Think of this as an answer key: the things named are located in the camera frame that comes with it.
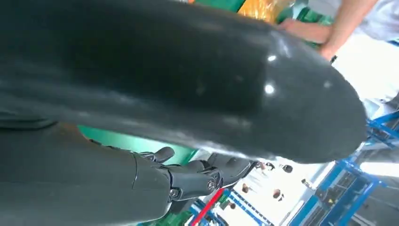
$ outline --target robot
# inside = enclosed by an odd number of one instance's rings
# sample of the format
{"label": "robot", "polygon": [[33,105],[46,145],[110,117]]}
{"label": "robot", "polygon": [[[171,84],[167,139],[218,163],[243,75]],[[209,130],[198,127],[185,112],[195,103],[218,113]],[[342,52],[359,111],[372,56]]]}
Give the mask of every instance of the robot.
{"label": "robot", "polygon": [[[256,158],[327,162],[365,138],[353,87],[260,21],[166,0],[6,0],[0,17],[0,225],[150,221]],[[167,166],[76,125],[234,158]]]}

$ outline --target white shirt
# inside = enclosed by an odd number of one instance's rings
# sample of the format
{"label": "white shirt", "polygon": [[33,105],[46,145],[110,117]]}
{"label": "white shirt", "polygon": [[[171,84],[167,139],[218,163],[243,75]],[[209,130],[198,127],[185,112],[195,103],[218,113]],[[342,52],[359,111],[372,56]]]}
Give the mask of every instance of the white shirt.
{"label": "white shirt", "polygon": [[[317,13],[335,17],[341,0],[309,0]],[[377,40],[399,39],[399,0],[379,0],[356,30]]]}

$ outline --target green panel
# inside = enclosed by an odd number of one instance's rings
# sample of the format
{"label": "green panel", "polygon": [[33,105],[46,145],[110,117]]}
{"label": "green panel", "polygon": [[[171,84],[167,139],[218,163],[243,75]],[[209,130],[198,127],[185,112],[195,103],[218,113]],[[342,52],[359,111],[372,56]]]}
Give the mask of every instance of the green panel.
{"label": "green panel", "polygon": [[175,155],[166,161],[165,164],[186,164],[191,159],[191,156],[195,153],[195,149],[192,148],[166,144],[141,137],[134,137],[126,134],[85,126],[79,126],[79,129],[84,136],[89,139],[96,140],[103,145],[110,145],[138,153],[156,152],[165,146],[169,146],[175,150]]}
{"label": "green panel", "polygon": [[230,12],[238,12],[245,0],[196,0],[196,4],[220,8]]}

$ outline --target blue metal frame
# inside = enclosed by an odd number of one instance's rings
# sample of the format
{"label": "blue metal frame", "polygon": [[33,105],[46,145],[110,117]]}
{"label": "blue metal frame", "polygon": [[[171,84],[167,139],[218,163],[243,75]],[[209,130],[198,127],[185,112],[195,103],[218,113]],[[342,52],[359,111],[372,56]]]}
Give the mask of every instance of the blue metal frame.
{"label": "blue metal frame", "polygon": [[399,111],[384,115],[382,117],[376,118],[374,120],[367,120],[367,125],[369,128],[379,129],[385,132],[388,135],[388,138],[381,138],[376,134],[371,133],[371,130],[368,130],[368,135],[370,139],[366,142],[366,145],[373,145],[375,143],[383,143],[387,145],[389,148],[395,148],[395,146],[391,143],[393,140],[399,139],[399,133],[397,132],[396,128],[388,128],[385,126],[387,122],[392,120],[399,119]]}
{"label": "blue metal frame", "polygon": [[[238,199],[236,199],[233,195],[230,195],[229,199],[232,200],[234,203],[236,203],[236,205],[239,206],[243,211],[245,211],[254,221],[258,223],[258,225],[270,225],[270,226],[274,225],[271,221],[269,221],[262,213],[256,210],[255,207],[253,207],[250,203],[248,203],[244,199],[244,197],[242,197],[236,191],[231,190],[231,193],[237,196]],[[261,217],[261,219],[257,218],[246,206],[252,209],[252,211],[254,211],[256,214],[258,214]]]}
{"label": "blue metal frame", "polygon": [[345,226],[353,215],[363,205],[369,195],[378,187],[386,187],[386,184],[377,177],[363,172],[354,162],[347,159],[341,160],[337,165],[357,176],[356,180],[347,188],[342,197],[331,208],[320,225]]}
{"label": "blue metal frame", "polygon": [[[193,206],[190,206],[189,211],[194,215],[194,218],[193,218],[193,219],[195,219],[196,216],[199,214],[199,212],[196,211],[196,210],[194,209]],[[207,222],[207,221],[203,218],[203,219],[201,219],[201,221],[199,222],[199,224],[200,224],[201,226],[207,226],[207,225],[209,225],[209,222]]]}
{"label": "blue metal frame", "polygon": [[[193,205],[196,205],[200,210],[205,207],[205,203],[202,200],[196,200]],[[213,220],[215,220],[220,226],[225,226],[224,222],[219,219],[218,216],[216,216],[211,210],[209,210],[205,216],[211,217]]]}

